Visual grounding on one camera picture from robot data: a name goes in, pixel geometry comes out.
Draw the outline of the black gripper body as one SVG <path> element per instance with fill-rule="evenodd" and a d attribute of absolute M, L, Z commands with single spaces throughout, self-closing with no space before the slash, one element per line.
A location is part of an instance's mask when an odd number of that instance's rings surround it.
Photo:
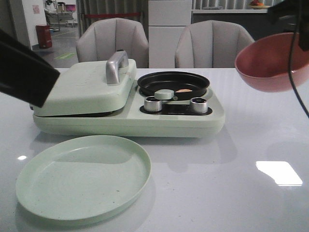
<path fill-rule="evenodd" d="M 308 0 L 284 0 L 267 10 L 267 19 L 270 23 L 276 23 L 280 18 L 295 16 L 298 25 L 298 45 L 303 51 L 309 50 L 309 1 Z"/>

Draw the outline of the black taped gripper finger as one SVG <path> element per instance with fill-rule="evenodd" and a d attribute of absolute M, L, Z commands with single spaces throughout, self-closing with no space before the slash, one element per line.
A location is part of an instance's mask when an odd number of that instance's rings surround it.
<path fill-rule="evenodd" d="M 25 45 L 0 31 L 0 91 L 43 107 L 60 72 Z"/>

